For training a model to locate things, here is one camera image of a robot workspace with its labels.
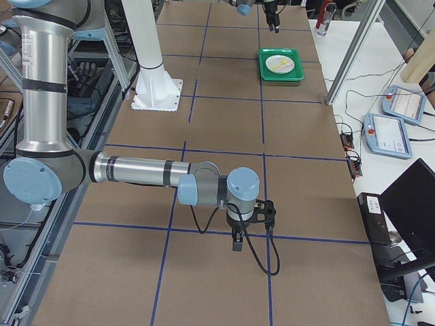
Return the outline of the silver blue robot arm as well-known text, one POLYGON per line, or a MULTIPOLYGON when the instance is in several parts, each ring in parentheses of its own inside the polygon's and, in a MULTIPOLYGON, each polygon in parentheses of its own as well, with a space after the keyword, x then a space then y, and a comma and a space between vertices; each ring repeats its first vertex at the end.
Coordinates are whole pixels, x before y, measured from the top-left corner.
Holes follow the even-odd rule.
POLYGON ((21 30, 24 136, 3 172, 9 192, 44 204, 85 183, 172 187, 180 203, 226 210, 232 247, 248 241, 259 213, 259 179, 250 168, 221 175, 215 164, 109 156, 67 142, 67 46, 78 32, 107 30, 103 1, 13 1, 21 30))
POLYGON ((279 28, 280 28, 280 19, 279 19, 279 12, 278 12, 279 1, 236 0, 236 1, 225 1, 225 3, 228 3, 229 5, 236 7, 237 12, 242 16, 248 15, 251 12, 254 5, 260 5, 262 11, 264 12, 269 31, 279 33, 279 28))

